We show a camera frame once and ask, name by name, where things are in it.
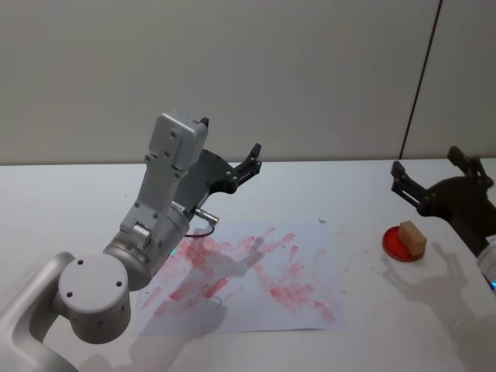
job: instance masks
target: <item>sheet of paper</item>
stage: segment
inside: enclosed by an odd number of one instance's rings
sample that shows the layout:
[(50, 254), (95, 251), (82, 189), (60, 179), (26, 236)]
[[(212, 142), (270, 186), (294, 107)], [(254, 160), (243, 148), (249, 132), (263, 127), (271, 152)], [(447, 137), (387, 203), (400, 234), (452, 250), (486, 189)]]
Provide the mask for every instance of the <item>sheet of paper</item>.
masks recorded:
[(222, 222), (186, 238), (139, 294), (134, 334), (343, 326), (328, 225)]

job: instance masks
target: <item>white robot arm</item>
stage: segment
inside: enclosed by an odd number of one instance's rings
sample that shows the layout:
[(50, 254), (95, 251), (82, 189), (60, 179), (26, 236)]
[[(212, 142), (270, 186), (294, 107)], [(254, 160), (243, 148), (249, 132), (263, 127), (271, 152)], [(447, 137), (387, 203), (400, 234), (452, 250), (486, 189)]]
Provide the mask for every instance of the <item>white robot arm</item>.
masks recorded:
[(38, 270), (0, 312), (0, 370), (77, 371), (42, 344), (57, 316), (88, 343), (120, 336), (131, 316), (129, 291), (144, 288), (215, 192), (233, 193), (260, 171), (260, 145), (238, 166), (203, 150), (208, 119), (172, 111), (158, 117), (138, 198), (103, 253), (60, 253)]

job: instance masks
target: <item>table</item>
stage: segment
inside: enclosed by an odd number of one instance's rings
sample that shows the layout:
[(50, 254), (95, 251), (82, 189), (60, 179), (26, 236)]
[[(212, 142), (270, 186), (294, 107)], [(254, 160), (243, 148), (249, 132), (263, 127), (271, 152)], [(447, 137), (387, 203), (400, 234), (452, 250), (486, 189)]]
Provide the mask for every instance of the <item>table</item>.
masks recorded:
[[(45, 344), (83, 372), (490, 370), (496, 299), (450, 226), (419, 216), (390, 191), (391, 163), (266, 163), (234, 195), (214, 195), (205, 205), (221, 223), (325, 219), (346, 329), (134, 337), (128, 328), (117, 340), (96, 346), (80, 341), (58, 319)], [(460, 174), (448, 160), (402, 163), (426, 187)], [(496, 159), (483, 164), (496, 177)], [(142, 164), (0, 167), (0, 295), (30, 265), (52, 254), (101, 251), (133, 203), (144, 169)], [(493, 202), (495, 190), (489, 191)], [(386, 257), (381, 247), (386, 229), (408, 219), (429, 240), (424, 259), (410, 264)]]

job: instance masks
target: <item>sponge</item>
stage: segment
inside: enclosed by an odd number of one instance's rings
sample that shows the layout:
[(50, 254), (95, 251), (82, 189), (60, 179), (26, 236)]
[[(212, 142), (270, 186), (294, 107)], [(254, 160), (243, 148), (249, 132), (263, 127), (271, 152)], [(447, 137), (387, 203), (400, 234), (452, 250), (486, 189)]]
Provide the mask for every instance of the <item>sponge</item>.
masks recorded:
[(398, 238), (412, 256), (418, 257), (424, 254), (427, 239), (412, 221), (400, 223)]

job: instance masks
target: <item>white wall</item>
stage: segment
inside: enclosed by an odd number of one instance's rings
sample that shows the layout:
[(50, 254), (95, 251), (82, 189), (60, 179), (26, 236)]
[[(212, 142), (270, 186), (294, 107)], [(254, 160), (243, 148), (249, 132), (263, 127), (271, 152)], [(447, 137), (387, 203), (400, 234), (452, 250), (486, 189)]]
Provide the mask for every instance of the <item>white wall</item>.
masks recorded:
[(496, 2), (443, 2), (405, 156), (496, 157)]
[(141, 161), (156, 116), (230, 160), (396, 157), (433, 0), (3, 0), (0, 162)]

